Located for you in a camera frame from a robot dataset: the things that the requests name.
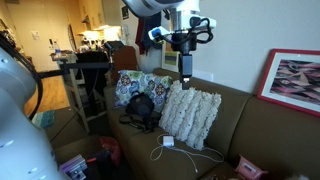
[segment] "power adapter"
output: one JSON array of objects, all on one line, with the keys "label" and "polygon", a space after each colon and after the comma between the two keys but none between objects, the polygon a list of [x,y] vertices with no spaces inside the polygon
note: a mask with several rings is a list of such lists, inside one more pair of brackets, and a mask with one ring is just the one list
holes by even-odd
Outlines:
[{"label": "power adapter", "polygon": [[163,136],[163,146],[174,146],[173,136]]}]

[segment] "floral pillow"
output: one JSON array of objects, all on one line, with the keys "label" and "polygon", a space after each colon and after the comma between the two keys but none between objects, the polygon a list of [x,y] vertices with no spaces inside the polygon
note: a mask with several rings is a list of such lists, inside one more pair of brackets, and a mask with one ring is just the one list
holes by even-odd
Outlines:
[{"label": "floral pillow", "polygon": [[126,106],[132,93],[144,90],[144,73],[142,71],[120,70],[116,87],[115,106]]},{"label": "floral pillow", "polygon": [[157,76],[152,73],[144,76],[144,93],[152,99],[154,111],[162,111],[172,82],[170,76]]}]

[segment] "wooden floor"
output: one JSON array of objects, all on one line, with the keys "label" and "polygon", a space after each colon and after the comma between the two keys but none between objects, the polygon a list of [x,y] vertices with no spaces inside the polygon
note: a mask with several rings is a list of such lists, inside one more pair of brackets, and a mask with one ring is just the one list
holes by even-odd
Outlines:
[{"label": "wooden floor", "polygon": [[[64,89],[61,76],[45,78],[43,83],[43,96],[37,112],[60,109],[69,106],[68,97]],[[31,114],[37,104],[38,91],[30,98],[25,105],[25,113]]]}]

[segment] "brown couch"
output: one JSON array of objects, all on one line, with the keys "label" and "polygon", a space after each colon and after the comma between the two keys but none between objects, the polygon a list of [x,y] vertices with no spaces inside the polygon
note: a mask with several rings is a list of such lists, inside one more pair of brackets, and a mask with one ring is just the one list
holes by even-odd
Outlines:
[{"label": "brown couch", "polygon": [[[157,75],[169,75],[174,80],[178,73],[155,69]],[[119,123],[124,107],[114,108],[115,88],[105,88],[111,128],[119,141],[137,179],[220,179],[236,177],[234,168],[239,154],[262,170],[269,171],[263,179],[285,179],[293,174],[304,174],[310,179],[320,179],[320,118],[222,85],[191,78],[191,86],[198,90],[221,94],[222,103],[206,139],[206,145],[221,152],[225,161],[215,163],[203,157],[192,157],[164,149],[157,161],[150,153],[159,145],[157,137],[164,134],[161,128],[145,134],[138,129]],[[215,159],[220,157],[208,150],[197,151],[175,140],[175,147]]]}]

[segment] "red picture frame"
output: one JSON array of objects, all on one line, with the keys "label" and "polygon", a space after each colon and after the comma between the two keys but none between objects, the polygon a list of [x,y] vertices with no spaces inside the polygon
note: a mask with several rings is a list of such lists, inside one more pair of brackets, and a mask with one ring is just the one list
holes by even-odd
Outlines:
[{"label": "red picture frame", "polygon": [[258,97],[320,116],[320,51],[272,49]]}]

